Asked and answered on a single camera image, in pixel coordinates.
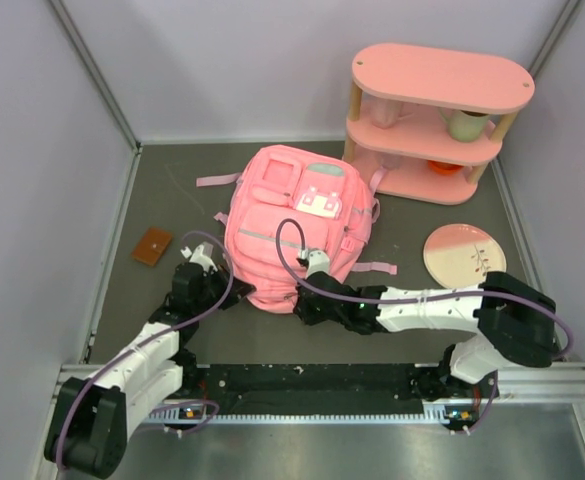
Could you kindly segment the brown leather card wallet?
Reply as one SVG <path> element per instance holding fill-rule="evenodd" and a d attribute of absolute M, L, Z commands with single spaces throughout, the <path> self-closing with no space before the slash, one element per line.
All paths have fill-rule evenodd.
<path fill-rule="evenodd" d="M 163 229 L 150 227 L 131 253 L 131 257 L 150 267 L 161 259 L 173 239 L 173 235 Z"/>

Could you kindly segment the pink student backpack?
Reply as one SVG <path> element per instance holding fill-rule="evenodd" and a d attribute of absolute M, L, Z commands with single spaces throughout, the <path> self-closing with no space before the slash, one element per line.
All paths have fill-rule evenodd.
<path fill-rule="evenodd" d="M 200 177 L 196 184 L 236 186 L 229 212 L 216 218 L 225 226 L 234 275 L 255 287 L 248 299 L 261 310 L 293 310 L 296 282 L 284 267 L 301 274 L 297 256 L 304 248 L 324 251 L 338 281 L 352 271 L 397 272 L 393 264 L 359 260 L 380 206 L 377 184 L 349 163 L 274 145 L 260 149 L 243 171 Z"/>

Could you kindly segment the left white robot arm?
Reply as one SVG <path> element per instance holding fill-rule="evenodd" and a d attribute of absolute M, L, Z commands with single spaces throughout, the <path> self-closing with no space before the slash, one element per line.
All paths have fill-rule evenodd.
<path fill-rule="evenodd" d="M 182 263 L 139 334 L 108 364 L 58 392 L 43 455 L 67 469 L 110 477 L 134 431 L 171 394 L 188 396 L 199 374 L 186 345 L 207 315 L 253 293 L 223 266 Z"/>

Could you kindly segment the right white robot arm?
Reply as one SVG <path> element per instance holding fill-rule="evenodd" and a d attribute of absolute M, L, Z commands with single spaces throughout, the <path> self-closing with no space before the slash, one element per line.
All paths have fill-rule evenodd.
<path fill-rule="evenodd" d="M 555 303 L 504 272 L 451 290 L 353 288 L 325 272 L 297 286 L 293 312 L 304 323 L 333 321 L 361 334 L 446 330 L 469 339 L 446 348 L 435 367 L 415 369 L 413 392 L 426 400 L 459 396 L 509 366 L 547 368 L 555 358 Z"/>

